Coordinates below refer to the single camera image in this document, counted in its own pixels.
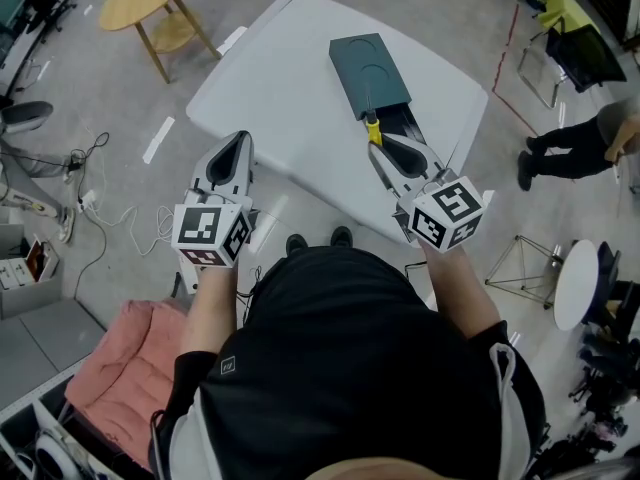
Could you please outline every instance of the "black pants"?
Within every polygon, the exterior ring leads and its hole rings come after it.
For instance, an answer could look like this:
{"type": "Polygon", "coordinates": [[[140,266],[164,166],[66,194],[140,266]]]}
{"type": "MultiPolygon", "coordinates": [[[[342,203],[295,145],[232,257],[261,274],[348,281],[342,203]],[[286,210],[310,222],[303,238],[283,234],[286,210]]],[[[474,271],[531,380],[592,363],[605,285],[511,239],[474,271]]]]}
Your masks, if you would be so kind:
{"type": "Polygon", "coordinates": [[[613,164],[604,159],[608,149],[597,118],[586,123],[553,130],[536,139],[540,147],[570,149],[561,155],[534,155],[531,161],[531,175],[557,176],[558,178],[579,179],[605,171],[613,164]]]}

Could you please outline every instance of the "white cable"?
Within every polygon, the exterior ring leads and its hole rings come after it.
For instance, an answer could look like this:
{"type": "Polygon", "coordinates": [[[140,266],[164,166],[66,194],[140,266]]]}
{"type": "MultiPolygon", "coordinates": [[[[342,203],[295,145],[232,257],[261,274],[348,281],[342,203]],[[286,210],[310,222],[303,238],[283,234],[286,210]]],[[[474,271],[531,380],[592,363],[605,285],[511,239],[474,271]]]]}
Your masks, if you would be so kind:
{"type": "Polygon", "coordinates": [[[110,228],[116,227],[118,224],[121,224],[122,222],[124,222],[124,220],[127,218],[127,216],[129,215],[130,212],[133,213],[133,220],[131,221],[131,226],[129,226],[129,235],[131,235],[131,240],[133,240],[133,245],[136,246],[136,249],[138,250],[138,254],[142,257],[146,256],[147,254],[149,254],[151,251],[153,251],[153,248],[156,246],[156,244],[160,241],[162,242],[167,242],[167,243],[171,243],[171,233],[173,231],[173,222],[171,223],[171,225],[169,226],[169,228],[165,231],[162,230],[162,227],[164,226],[165,222],[167,221],[167,219],[169,219],[170,217],[173,218],[173,212],[167,208],[166,206],[160,206],[158,207],[158,211],[156,212],[156,233],[157,233],[157,237],[156,239],[153,241],[153,243],[151,244],[151,247],[149,247],[149,249],[146,252],[142,252],[140,250],[140,247],[138,246],[138,242],[136,241],[135,236],[133,236],[133,226],[136,223],[136,217],[138,216],[138,207],[137,206],[131,206],[129,208],[127,208],[125,210],[125,212],[122,214],[122,216],[120,217],[120,219],[118,220],[118,222],[107,222],[106,220],[102,219],[99,215],[98,212],[96,211],[96,209],[93,207],[93,204],[89,204],[87,206],[88,210],[91,210],[91,212],[93,213],[93,215],[95,216],[95,218],[101,222],[102,224],[109,226],[110,228]],[[167,214],[164,216],[164,218],[162,220],[160,220],[160,210],[165,209],[167,211],[167,214]]]}

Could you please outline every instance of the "concrete floor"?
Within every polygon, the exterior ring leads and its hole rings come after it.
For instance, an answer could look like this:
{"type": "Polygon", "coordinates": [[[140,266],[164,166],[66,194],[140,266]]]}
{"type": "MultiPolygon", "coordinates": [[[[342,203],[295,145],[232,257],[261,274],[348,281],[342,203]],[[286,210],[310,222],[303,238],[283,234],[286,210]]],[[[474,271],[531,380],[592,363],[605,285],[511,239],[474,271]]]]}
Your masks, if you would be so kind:
{"type": "MultiPolygon", "coordinates": [[[[134,233],[146,249],[156,234],[157,207],[181,202],[196,160],[211,146],[212,139],[190,123],[185,107],[216,62],[201,44],[193,41],[165,57],[172,78],[167,86],[135,30],[107,33],[99,28],[104,0],[76,1],[78,9],[63,21],[63,32],[50,35],[47,44],[35,54],[38,64],[51,61],[42,80],[20,96],[23,101],[50,101],[56,110],[41,129],[13,140],[27,149],[62,153],[72,148],[87,149],[97,134],[108,131],[110,142],[91,157],[83,187],[104,193],[100,215],[111,222],[128,207],[137,205],[134,233]],[[93,9],[85,16],[82,11],[89,5],[93,9]],[[167,116],[176,122],[153,162],[146,165],[142,155],[167,116]]],[[[184,1],[198,13],[214,44],[221,44],[238,26],[249,26],[273,0],[184,1]]],[[[489,93],[516,8],[513,0],[336,1],[416,39],[474,78],[489,93]]],[[[577,95],[571,87],[563,87],[558,110],[549,111],[518,79],[515,68],[522,49],[528,38],[538,32],[537,23],[530,16],[526,7],[519,9],[497,93],[539,133],[562,122],[568,126],[592,117],[609,101],[606,89],[577,95]]],[[[154,18],[148,20],[150,26],[154,18]]],[[[541,54],[532,55],[530,61],[527,69],[548,90],[551,67],[544,65],[541,54]]],[[[548,247],[563,244],[565,250],[574,238],[588,238],[597,244],[606,240],[613,249],[623,251],[621,277],[638,279],[639,209],[625,186],[627,166],[623,165],[622,185],[615,183],[611,172],[605,172],[578,183],[536,179],[531,192],[525,194],[515,180],[515,160],[528,134],[527,127],[491,95],[464,168],[464,174],[480,190],[496,190],[481,235],[466,247],[478,276],[484,278],[513,236],[523,234],[548,247]]],[[[60,181],[43,186],[52,195],[72,201],[71,189],[60,181]]],[[[355,226],[348,217],[326,205],[311,214],[311,209],[316,208],[311,196],[262,168],[256,170],[252,194],[256,206],[271,215],[261,216],[261,246],[243,251],[243,291],[252,284],[253,267],[261,265],[266,271],[284,254],[288,234],[299,232],[311,243],[322,243],[336,224],[355,226]]],[[[25,219],[45,236],[54,230],[43,220],[30,216],[25,219]]],[[[104,324],[111,321],[126,299],[167,296],[178,268],[175,253],[164,243],[146,258],[138,256],[129,237],[130,222],[107,229],[105,257],[87,270],[78,292],[80,302],[104,324]]],[[[101,234],[80,218],[71,244],[54,244],[64,258],[65,293],[72,296],[80,269],[102,248],[101,234]]],[[[422,259],[421,253],[394,245],[364,228],[356,230],[356,245],[398,267],[422,259]]],[[[529,267],[541,266],[541,261],[532,260],[529,267]]],[[[517,272],[517,265],[516,260],[510,261],[505,277],[517,272]]],[[[411,271],[411,280],[426,297],[426,271],[411,271]]],[[[551,312],[543,311],[538,304],[492,288],[489,293],[509,321],[510,331],[522,334],[518,349],[545,394],[553,434],[563,435],[576,424],[579,412],[566,395],[581,375],[576,354],[583,330],[561,332],[554,326],[551,312]]]]}

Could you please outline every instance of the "hand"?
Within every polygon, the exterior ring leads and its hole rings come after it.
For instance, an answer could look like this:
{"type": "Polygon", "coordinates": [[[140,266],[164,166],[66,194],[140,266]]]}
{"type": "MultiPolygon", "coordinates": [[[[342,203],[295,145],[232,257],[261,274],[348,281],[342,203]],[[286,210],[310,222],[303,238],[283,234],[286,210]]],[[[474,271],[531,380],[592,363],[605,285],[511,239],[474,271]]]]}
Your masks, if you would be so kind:
{"type": "Polygon", "coordinates": [[[607,162],[611,162],[611,163],[617,164],[619,158],[620,158],[620,151],[616,151],[614,149],[609,148],[604,153],[604,159],[607,162]]]}

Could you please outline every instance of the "white round table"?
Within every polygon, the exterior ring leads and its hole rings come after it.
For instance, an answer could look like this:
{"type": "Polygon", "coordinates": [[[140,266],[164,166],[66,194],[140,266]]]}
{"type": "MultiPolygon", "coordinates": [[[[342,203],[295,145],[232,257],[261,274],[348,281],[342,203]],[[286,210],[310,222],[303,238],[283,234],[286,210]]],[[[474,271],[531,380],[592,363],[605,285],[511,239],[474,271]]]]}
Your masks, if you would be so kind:
{"type": "Polygon", "coordinates": [[[562,264],[553,317],[558,329],[569,331],[586,315],[598,283],[598,253],[592,242],[580,240],[562,264]]]}

